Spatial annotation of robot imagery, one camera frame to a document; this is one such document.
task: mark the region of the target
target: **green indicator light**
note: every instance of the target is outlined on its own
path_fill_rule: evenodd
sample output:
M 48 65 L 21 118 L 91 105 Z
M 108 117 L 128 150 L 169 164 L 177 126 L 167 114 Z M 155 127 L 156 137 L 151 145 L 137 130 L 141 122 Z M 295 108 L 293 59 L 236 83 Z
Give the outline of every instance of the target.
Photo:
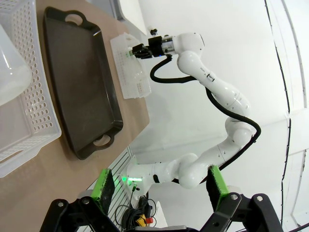
M 142 181 L 142 179 L 129 177 L 128 181 Z

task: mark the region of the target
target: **brown tabletop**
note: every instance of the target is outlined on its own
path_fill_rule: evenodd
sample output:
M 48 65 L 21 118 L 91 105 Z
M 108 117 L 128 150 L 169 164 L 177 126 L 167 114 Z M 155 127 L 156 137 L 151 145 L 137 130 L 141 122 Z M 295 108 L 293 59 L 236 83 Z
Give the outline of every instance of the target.
M 112 56 L 110 39 L 127 32 L 125 25 L 85 0 L 37 0 L 36 6 L 41 52 L 49 86 L 42 33 L 44 9 L 52 6 L 64 11 L 78 10 L 88 21 L 101 28 L 124 127 L 111 147 L 95 152 L 86 160 L 75 157 L 62 135 L 43 147 L 35 158 L 0 178 L 0 230 L 3 232 L 39 231 L 52 200 L 62 198 L 74 201 L 149 123 L 144 99 L 123 99 Z M 55 103 L 54 107 L 61 124 Z

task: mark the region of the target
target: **small white basket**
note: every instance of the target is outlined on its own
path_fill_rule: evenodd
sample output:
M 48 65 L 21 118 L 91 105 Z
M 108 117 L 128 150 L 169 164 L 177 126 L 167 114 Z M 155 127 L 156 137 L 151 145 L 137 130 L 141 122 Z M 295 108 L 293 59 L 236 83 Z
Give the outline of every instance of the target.
M 143 98 L 151 93 L 144 64 L 129 53 L 138 44 L 140 42 L 136 38 L 126 33 L 111 39 L 112 54 L 124 99 Z
M 35 0 L 0 0 L 0 24 L 32 71 L 29 87 L 0 106 L 0 177 L 61 135 L 39 43 Z

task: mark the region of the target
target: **screw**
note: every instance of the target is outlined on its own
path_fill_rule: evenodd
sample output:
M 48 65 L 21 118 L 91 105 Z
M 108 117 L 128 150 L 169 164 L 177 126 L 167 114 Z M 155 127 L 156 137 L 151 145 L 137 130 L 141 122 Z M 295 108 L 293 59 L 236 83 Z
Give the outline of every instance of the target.
M 236 194 L 231 195 L 232 200 L 236 200 L 238 196 Z
M 84 204 L 89 204 L 89 200 L 88 199 L 83 199 L 83 203 Z

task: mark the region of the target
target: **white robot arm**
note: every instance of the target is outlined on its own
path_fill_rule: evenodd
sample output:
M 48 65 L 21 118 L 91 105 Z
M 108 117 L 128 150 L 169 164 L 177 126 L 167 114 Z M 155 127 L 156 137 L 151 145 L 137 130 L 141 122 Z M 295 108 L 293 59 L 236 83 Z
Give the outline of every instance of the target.
M 201 62 L 204 49 L 201 35 L 185 33 L 178 36 L 162 38 L 159 46 L 164 55 L 178 54 L 177 65 L 180 71 L 193 76 L 203 86 L 211 91 L 218 103 L 230 112 L 241 116 L 248 116 L 250 106 L 248 100 L 231 84 L 219 79 Z M 254 128 L 242 121 L 228 117 L 225 122 L 227 138 L 220 144 L 203 152 L 199 157 L 189 153 L 163 163 L 136 164 L 131 162 L 123 176 L 129 189 L 134 181 L 139 191 L 134 197 L 145 195 L 154 183 L 163 183 L 178 179 L 179 184 L 186 189 L 196 187 L 206 176 L 210 165 L 222 165 L 239 152 L 252 138 Z

